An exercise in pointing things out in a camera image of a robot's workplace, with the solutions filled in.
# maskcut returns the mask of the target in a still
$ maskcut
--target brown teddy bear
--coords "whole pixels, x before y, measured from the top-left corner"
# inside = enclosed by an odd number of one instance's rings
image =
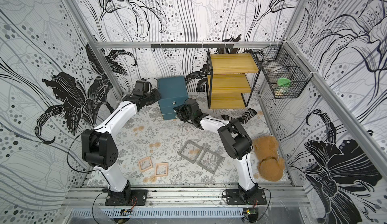
[[[254,151],[259,160],[258,171],[262,178],[278,181],[285,169],[285,160],[278,156],[278,141],[274,136],[262,136],[253,141]]]

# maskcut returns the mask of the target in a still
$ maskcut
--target blue storage box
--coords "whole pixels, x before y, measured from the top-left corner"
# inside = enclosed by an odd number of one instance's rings
[[[184,104],[184,101],[188,99],[184,76],[159,79],[158,90],[161,94],[158,102],[163,119],[176,119],[177,115],[173,108]]]

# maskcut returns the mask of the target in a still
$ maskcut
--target black wire basket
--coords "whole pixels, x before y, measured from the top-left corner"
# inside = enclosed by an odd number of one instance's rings
[[[274,98],[297,98],[309,80],[283,47],[277,52],[277,55],[257,56],[258,67],[264,73]]]

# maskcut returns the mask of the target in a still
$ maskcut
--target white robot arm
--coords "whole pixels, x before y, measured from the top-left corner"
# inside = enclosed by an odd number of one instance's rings
[[[83,160],[94,169],[100,170],[108,181],[109,197],[106,205],[127,204],[132,199],[133,190],[130,189],[130,183],[116,163],[118,149],[115,138],[123,125],[143,106],[151,105],[161,98],[156,89],[149,93],[148,90],[149,82],[145,79],[138,80],[133,94],[126,96],[104,122],[93,130],[85,130],[82,133]],[[202,130],[219,134],[226,152],[235,159],[239,176],[239,195],[243,202],[248,203],[257,192],[258,185],[253,177],[250,163],[252,142],[240,122],[219,120],[203,114],[195,99],[188,99],[183,105],[174,109],[180,120],[194,124]]]
[[[193,124],[202,130],[219,134],[227,154],[235,159],[238,171],[239,196],[244,203],[251,202],[258,191],[258,184],[251,168],[252,141],[237,119],[219,120],[202,113],[195,99],[188,99],[174,110],[183,122]]]

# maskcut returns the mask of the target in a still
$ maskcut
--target wooden shelf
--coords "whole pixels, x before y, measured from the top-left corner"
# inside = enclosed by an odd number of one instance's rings
[[[240,93],[220,93],[211,95],[211,109],[246,108]]]
[[[211,86],[211,75],[207,75]],[[214,74],[212,93],[250,93],[251,88],[245,74]]]
[[[250,53],[211,54],[214,74],[257,73],[258,67]]]

